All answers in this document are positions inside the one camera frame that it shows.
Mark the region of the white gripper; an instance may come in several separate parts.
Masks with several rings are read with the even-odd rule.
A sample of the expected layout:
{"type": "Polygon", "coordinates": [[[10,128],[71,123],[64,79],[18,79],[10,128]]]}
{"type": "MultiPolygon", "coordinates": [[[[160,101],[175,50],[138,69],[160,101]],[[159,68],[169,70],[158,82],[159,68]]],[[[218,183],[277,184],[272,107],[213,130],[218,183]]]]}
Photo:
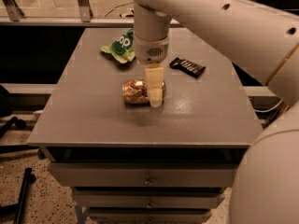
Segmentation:
{"type": "Polygon", "coordinates": [[[145,81],[149,103],[159,107],[163,102],[164,68],[159,64],[165,60],[168,52],[169,37],[159,41],[147,41],[134,35],[135,57],[145,68],[145,81]]]}

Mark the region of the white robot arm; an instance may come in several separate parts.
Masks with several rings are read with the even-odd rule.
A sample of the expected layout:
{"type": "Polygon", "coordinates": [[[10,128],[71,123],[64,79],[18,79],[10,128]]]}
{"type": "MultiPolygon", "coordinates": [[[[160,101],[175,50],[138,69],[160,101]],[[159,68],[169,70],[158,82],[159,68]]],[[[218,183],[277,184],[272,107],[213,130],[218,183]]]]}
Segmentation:
{"type": "Polygon", "coordinates": [[[298,18],[249,0],[134,0],[135,42],[166,37],[165,14],[248,72],[289,106],[240,162],[229,224],[299,224],[298,18]]]}

